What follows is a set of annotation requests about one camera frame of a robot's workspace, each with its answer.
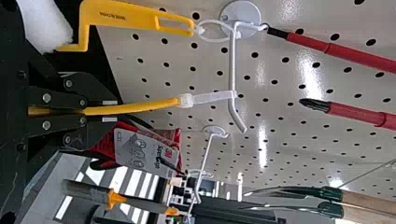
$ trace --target metal rod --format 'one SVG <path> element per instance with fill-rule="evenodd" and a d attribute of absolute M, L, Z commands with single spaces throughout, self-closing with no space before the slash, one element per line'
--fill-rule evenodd
<path fill-rule="evenodd" d="M 370 170 L 370 171 L 368 171 L 368 172 L 366 172 L 366 173 L 364 173 L 364 174 L 362 174 L 362 175 L 356 176 L 355 178 L 353 178 L 353 179 L 351 179 L 351 180 L 345 182 L 344 184 L 338 186 L 337 188 L 340 189 L 341 187 L 346 186 L 346 185 L 348 185 L 348 184 L 354 182 L 354 181 L 357 180 L 357 179 L 360 179 L 360 178 L 362 178 L 362 177 L 364 177 L 364 176 L 366 176 L 366 175 L 368 175 L 368 174 L 370 174 L 370 173 L 372 173 L 372 172 L 374 172 L 374 171 L 377 171 L 377 170 L 381 169 L 381 168 L 384 167 L 384 166 L 387 166 L 387 165 L 389 165 L 389 164 L 393 164 L 393 163 L 395 163 L 395 162 L 396 162 L 396 159 L 391 160 L 391 161 L 388 161 L 388 162 L 386 162 L 386 163 L 384 163 L 384 164 L 382 164 L 382 165 L 380 165 L 380 166 L 374 168 L 373 170 Z"/>
<path fill-rule="evenodd" d="M 206 152 L 205 152 L 205 155 L 204 155 L 204 159 L 202 160 L 201 169 L 200 169 L 200 172 L 199 172 L 199 174 L 198 174 L 198 178 L 197 178 L 197 180 L 196 180 L 196 182 L 195 182 L 194 195 L 193 195 L 193 197 L 192 197 L 192 202 L 191 202 L 191 204 L 190 204 L 189 214 L 190 214 L 191 211 L 192 211 L 192 207 L 193 207 L 193 205 L 194 205 L 195 199 L 197 200 L 198 203 L 201 203 L 201 198 L 200 198 L 200 196 L 199 196 L 199 187 L 201 186 L 201 182 L 202 182 L 202 172 L 203 172 L 204 169 L 205 169 L 206 160 L 207 160 L 207 155 L 209 154 L 210 145 L 212 144 L 212 139 L 213 139 L 213 136 L 214 136 L 214 135 L 215 135 L 214 133 L 211 133 L 211 134 L 209 135 L 209 140 L 207 141 L 207 144 L 206 144 Z"/>
<path fill-rule="evenodd" d="M 229 90 L 235 91 L 235 45 L 236 45 L 236 29 L 239 26 L 239 22 L 233 24 L 233 31 L 231 32 L 230 38 L 230 62 L 229 62 Z M 248 127 L 242 121 L 239 114 L 236 112 L 235 108 L 235 99 L 228 100 L 228 111 L 230 112 L 231 118 L 235 122 L 236 126 L 238 127 L 241 133 L 245 133 Z"/>
<path fill-rule="evenodd" d="M 238 26 L 244 26 L 253 30 L 257 31 L 263 31 L 269 28 L 269 25 L 267 23 L 264 23 L 262 25 L 255 25 L 252 23 L 247 23 L 243 21 L 236 21 L 233 24 L 233 30 L 231 31 L 231 38 L 230 38 L 230 61 L 229 61 L 229 90 L 230 91 L 235 91 L 236 89 L 236 84 L 235 84 L 235 70 L 236 70 L 236 34 L 237 34 L 237 29 Z M 230 112 L 231 118 L 233 118 L 233 121 L 235 122 L 236 126 L 238 127 L 239 131 L 241 133 L 245 133 L 246 130 L 248 129 L 244 121 L 242 121 L 241 117 L 239 114 L 236 112 L 235 108 L 235 99 L 229 99 L 228 100 L 228 111 Z"/>

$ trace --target red and black handle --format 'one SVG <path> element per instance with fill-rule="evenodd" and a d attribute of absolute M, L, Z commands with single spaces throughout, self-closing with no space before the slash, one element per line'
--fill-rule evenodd
<path fill-rule="evenodd" d="M 325 54 L 332 55 L 336 58 L 396 74 L 396 61 L 387 58 L 379 57 L 356 49 L 350 49 L 333 43 L 326 43 L 304 35 L 284 32 L 271 27 L 268 29 L 268 35 L 284 38 L 291 43 L 305 46 L 310 49 L 320 50 Z"/>

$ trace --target label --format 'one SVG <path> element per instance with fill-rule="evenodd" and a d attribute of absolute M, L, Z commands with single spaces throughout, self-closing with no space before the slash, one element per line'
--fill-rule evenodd
<path fill-rule="evenodd" d="M 123 129 L 115 129 L 116 163 L 171 179 L 175 171 L 161 164 L 157 158 L 177 166 L 179 151 L 162 142 Z"/>

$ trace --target wooden handle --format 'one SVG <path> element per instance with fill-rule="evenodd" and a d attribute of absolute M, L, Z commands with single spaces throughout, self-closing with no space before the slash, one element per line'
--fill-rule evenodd
<path fill-rule="evenodd" d="M 380 212 L 391 213 L 391 214 L 395 214 L 396 216 L 396 202 L 378 199 L 375 197 L 354 193 L 346 190 L 343 190 L 343 192 L 344 192 L 343 203 L 345 204 L 351 204 L 358 207 L 377 210 Z"/>
<path fill-rule="evenodd" d="M 396 218 L 359 208 L 343 206 L 344 219 L 360 224 L 396 224 Z"/>

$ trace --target screwdriver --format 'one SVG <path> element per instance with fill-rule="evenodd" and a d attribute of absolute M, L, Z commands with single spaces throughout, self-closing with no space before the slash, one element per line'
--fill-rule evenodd
<path fill-rule="evenodd" d="M 62 190 L 65 195 L 105 204 L 107 209 L 112 209 L 118 203 L 126 203 L 151 213 L 166 214 L 171 217 L 179 216 L 178 209 L 174 207 L 168 207 L 148 199 L 118 194 L 114 192 L 114 189 L 64 179 Z"/>
<path fill-rule="evenodd" d="M 347 48 L 345 46 L 326 43 L 308 36 L 297 35 L 270 27 L 268 35 L 273 35 L 285 39 L 288 42 L 301 45 L 310 49 L 322 51 L 325 54 L 333 57 L 347 60 L 353 63 L 359 63 L 379 70 L 391 72 L 396 74 L 396 61 L 369 54 L 360 50 Z"/>
<path fill-rule="evenodd" d="M 375 112 L 351 105 L 342 105 L 335 102 L 325 102 L 308 98 L 301 99 L 300 104 L 329 115 L 372 123 L 375 127 L 396 131 L 396 115 L 390 113 Z"/>

